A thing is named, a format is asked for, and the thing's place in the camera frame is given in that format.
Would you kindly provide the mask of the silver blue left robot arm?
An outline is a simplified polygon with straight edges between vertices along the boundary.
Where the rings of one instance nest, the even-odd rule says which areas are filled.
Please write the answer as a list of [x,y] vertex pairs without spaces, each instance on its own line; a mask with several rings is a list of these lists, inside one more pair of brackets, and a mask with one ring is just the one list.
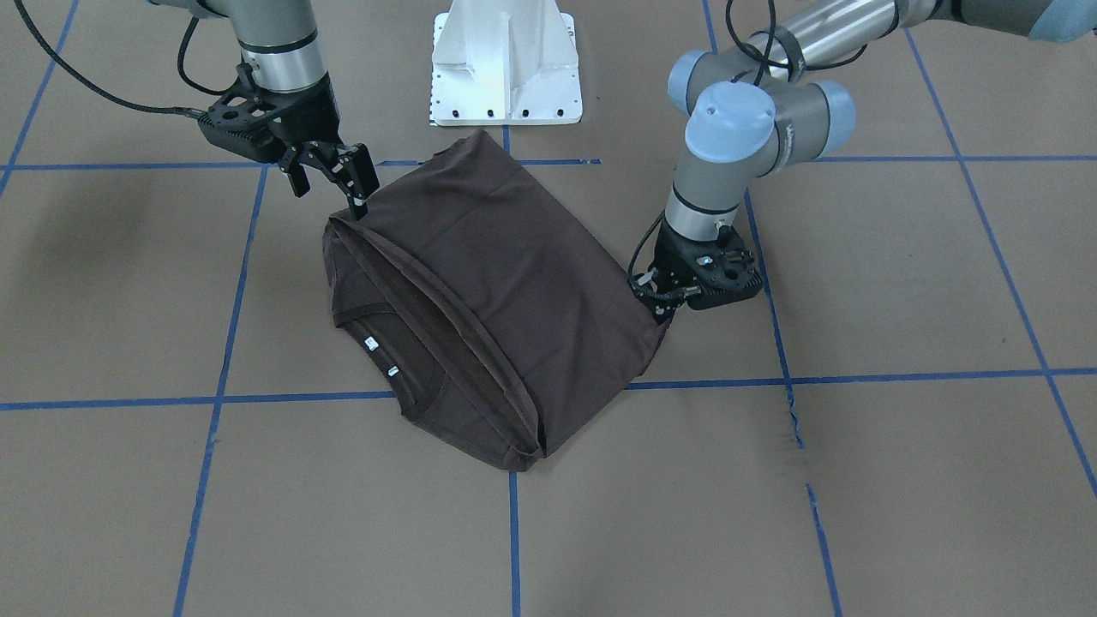
[[1067,43],[1094,30],[1093,1],[819,1],[728,51],[686,52],[668,97],[688,117],[683,149],[646,273],[630,287],[657,323],[688,305],[716,308],[764,289],[735,229],[749,183],[818,159],[853,134],[853,97],[808,72],[849,65],[867,44],[929,20]]

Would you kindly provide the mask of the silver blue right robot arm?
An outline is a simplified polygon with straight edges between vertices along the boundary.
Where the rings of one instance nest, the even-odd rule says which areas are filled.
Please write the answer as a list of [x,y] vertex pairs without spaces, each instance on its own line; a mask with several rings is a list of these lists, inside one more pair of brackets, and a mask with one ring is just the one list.
[[210,144],[255,162],[276,164],[301,198],[305,167],[340,188],[351,214],[367,213],[380,187],[362,144],[339,136],[332,79],[309,1],[171,1],[195,19],[226,16],[240,48],[237,78],[197,117]]

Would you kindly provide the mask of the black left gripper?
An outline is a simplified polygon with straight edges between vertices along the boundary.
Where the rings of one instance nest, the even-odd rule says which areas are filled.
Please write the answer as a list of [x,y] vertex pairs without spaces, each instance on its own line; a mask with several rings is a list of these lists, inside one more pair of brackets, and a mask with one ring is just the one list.
[[653,258],[654,272],[633,276],[633,293],[638,300],[651,302],[656,324],[665,324],[686,303],[686,298],[674,290],[697,287],[700,294],[709,296],[716,292],[720,254],[714,242],[693,242],[670,225],[661,225]]

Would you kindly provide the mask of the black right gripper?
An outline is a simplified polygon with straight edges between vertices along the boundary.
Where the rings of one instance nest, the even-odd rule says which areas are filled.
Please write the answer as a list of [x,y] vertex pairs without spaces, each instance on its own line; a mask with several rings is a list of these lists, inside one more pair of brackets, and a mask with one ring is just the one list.
[[273,143],[267,162],[281,158],[281,172],[294,197],[303,198],[310,191],[303,164],[310,156],[312,166],[344,193],[352,218],[364,218],[367,199],[381,183],[367,146],[346,145],[339,136],[340,117],[333,101],[332,79],[324,77],[297,93],[267,90],[265,103],[273,106],[265,122]]

